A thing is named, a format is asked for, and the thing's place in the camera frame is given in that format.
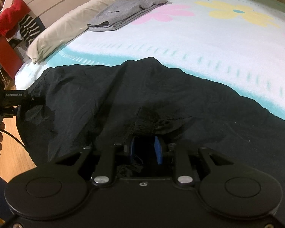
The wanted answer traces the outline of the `beige pillow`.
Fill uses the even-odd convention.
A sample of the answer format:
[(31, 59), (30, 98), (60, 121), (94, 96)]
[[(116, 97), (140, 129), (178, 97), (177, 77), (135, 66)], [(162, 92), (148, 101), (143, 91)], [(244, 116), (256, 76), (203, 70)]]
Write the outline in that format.
[(88, 22), (99, 12), (119, 0), (91, 0), (71, 10), (40, 33), (27, 48), (32, 62), (45, 59), (55, 49), (88, 29)]

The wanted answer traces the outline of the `folded grey garment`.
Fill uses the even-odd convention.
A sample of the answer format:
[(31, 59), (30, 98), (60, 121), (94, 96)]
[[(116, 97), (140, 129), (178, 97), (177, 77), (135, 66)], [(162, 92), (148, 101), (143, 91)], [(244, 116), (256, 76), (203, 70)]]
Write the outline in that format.
[(87, 24), (90, 31), (118, 30), (167, 0), (118, 0), (95, 15)]

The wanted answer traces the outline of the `red cloth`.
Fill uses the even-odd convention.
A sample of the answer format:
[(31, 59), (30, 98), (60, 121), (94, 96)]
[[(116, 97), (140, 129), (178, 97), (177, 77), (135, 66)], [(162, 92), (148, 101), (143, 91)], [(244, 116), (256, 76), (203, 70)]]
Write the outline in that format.
[(0, 37), (12, 38), (18, 28), (18, 23), (31, 9), (23, 0), (13, 0), (10, 8), (0, 14)]

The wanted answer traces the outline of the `floral bed sheet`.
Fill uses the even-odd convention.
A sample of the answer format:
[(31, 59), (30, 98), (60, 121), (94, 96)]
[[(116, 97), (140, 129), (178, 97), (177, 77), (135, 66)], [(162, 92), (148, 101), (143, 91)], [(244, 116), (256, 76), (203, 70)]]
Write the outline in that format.
[(285, 4), (274, 0), (167, 0), (115, 31), (86, 31), (45, 60), (27, 61), (16, 87), (49, 67), (154, 57), (169, 68), (228, 85), (285, 120)]

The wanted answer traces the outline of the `striped black white garment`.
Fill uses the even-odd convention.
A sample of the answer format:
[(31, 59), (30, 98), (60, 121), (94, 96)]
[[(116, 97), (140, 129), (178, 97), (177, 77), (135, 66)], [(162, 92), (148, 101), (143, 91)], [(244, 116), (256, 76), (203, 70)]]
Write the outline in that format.
[(27, 45), (30, 45), (41, 33), (39, 24), (28, 14), (20, 20), (19, 29), (21, 38)]

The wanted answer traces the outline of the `black track pants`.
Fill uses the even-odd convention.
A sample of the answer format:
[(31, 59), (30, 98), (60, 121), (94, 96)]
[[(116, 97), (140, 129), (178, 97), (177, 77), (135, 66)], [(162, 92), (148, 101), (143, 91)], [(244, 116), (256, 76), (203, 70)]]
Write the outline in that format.
[(33, 101), (19, 108), (16, 125), (37, 166), (139, 133), (204, 145), (275, 177), (284, 192), (277, 218), (285, 224), (285, 121), (228, 86), (146, 58), (49, 68), (28, 93)]

